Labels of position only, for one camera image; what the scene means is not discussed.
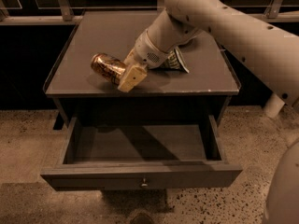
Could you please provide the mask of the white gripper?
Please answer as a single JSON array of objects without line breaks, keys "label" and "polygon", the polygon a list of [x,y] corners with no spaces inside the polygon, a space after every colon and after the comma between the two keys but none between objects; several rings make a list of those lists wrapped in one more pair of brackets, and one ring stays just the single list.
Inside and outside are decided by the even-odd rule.
[{"label": "white gripper", "polygon": [[121,75],[118,90],[129,92],[137,86],[147,76],[146,68],[141,65],[146,65],[149,69],[161,66],[174,47],[172,45],[169,49],[163,51],[152,43],[148,31],[145,30],[135,41],[134,47],[124,59],[124,63],[129,66]]}]

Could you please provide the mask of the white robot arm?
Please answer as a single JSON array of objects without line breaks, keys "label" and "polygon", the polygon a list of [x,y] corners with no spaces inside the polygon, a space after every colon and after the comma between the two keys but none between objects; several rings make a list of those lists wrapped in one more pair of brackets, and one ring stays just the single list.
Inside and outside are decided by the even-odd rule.
[{"label": "white robot arm", "polygon": [[136,40],[119,85],[130,91],[176,46],[205,31],[261,80],[280,101],[299,108],[299,36],[220,0],[164,0],[164,10]]}]

